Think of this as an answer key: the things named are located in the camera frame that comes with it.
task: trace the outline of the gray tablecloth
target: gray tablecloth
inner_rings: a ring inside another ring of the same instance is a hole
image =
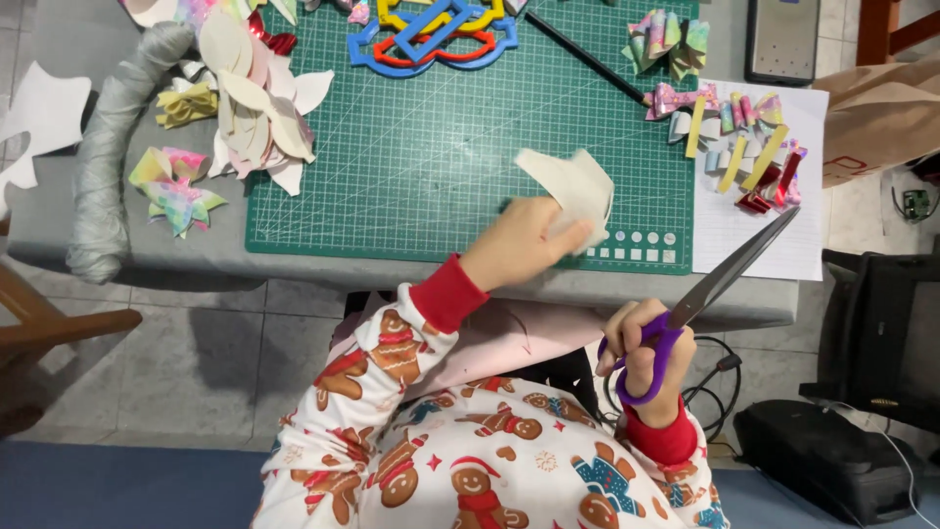
[[[737,4],[738,0],[713,0],[701,6],[701,18],[712,25],[706,74],[741,81],[746,12],[743,6],[732,9],[732,2]],[[136,45],[139,29],[116,0],[39,0],[33,40],[36,59],[47,72],[59,77],[90,77],[93,88],[99,90],[103,79]],[[155,113],[152,106],[133,131],[125,174],[149,146],[212,152],[215,120],[167,132],[156,125]],[[46,156],[36,160],[38,187],[8,187],[14,211],[8,252],[13,258],[66,271],[74,165],[74,151]],[[230,201],[229,206],[212,212],[212,229],[191,230],[186,240],[155,237],[146,229],[143,216],[130,216],[132,259],[118,281],[172,290],[231,290],[257,284],[258,280],[281,278],[354,291],[420,281],[436,267],[403,261],[248,253],[244,249],[247,197],[243,183],[228,177],[207,179],[200,186]],[[132,188],[125,189],[124,200],[129,211],[146,208],[147,199]],[[536,281],[495,294],[595,307],[659,297],[669,305],[699,279],[698,274],[676,277],[552,270]],[[741,279],[699,318],[697,330],[787,325],[795,318],[796,299],[796,281]]]

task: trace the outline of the cutting mat grid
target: cutting mat grid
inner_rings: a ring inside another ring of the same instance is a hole
[[[634,77],[620,50],[626,24],[654,7],[683,18],[698,12],[696,3],[682,0],[529,5],[644,90],[665,81],[666,69],[659,64]],[[644,108],[524,20],[517,20],[519,48],[487,68],[435,64],[399,80],[350,66],[346,35],[361,26],[328,5],[301,9],[297,27],[271,7],[264,19],[272,33],[297,35],[295,74],[332,69],[336,79],[306,117],[317,135],[317,160],[305,167],[300,195],[290,197],[263,173],[251,177],[249,251],[443,262],[464,251],[509,198],[544,194],[512,164],[520,148],[558,157],[584,148],[616,185],[610,237],[561,265],[691,271],[694,177],[682,144],[666,145],[667,122],[643,121]],[[470,49],[462,40],[454,45],[460,48],[451,51]],[[696,85],[687,76],[679,89]]]

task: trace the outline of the red cuff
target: red cuff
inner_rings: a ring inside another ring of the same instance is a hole
[[[490,298],[463,273],[456,253],[409,292],[421,315],[444,334],[456,332],[461,321]]]
[[[622,405],[624,413],[627,414],[624,437],[646,457],[662,465],[678,465],[689,460],[695,453],[698,434],[685,414],[681,397],[679,416],[671,425],[661,429],[644,425],[633,407]]]

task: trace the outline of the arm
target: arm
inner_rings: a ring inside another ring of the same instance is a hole
[[[373,442],[407,386],[456,344],[457,328],[486,291],[531,279],[590,233],[589,223],[575,223],[546,241],[541,235],[559,211],[553,199],[515,200],[459,260],[451,257],[420,285],[401,285],[396,303],[355,330],[356,344],[281,419],[284,427],[261,468],[255,529],[357,526],[361,488],[381,479],[367,472]]]
[[[652,383],[655,353],[640,343],[641,329],[665,311],[658,299],[646,299],[631,302],[615,314],[604,329],[609,346],[599,362],[598,375],[609,374],[616,357],[626,355],[627,393],[645,394]],[[712,483],[705,434],[686,413],[680,397],[682,379],[695,352],[693,332],[686,327],[672,348],[662,389],[647,404],[623,404],[625,424],[617,437],[659,486],[684,525],[724,529],[729,522]]]

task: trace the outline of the hand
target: hand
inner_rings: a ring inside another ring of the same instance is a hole
[[[603,331],[607,337],[607,348],[598,362],[597,375],[609,375],[613,371],[614,362],[626,355],[624,368],[627,370],[627,393],[632,397],[646,394],[652,384],[652,361],[656,354],[649,344],[640,343],[641,328],[665,311],[666,307],[659,299],[644,299],[640,303],[631,301],[614,314]],[[695,354],[693,332],[685,327],[682,336],[672,346],[663,388],[650,402],[633,407],[645,425],[665,428],[676,420],[682,379]]]
[[[584,244],[594,229],[579,220],[547,239],[548,226],[561,212],[551,197],[515,199],[461,257],[463,272],[478,289],[526,282]]]

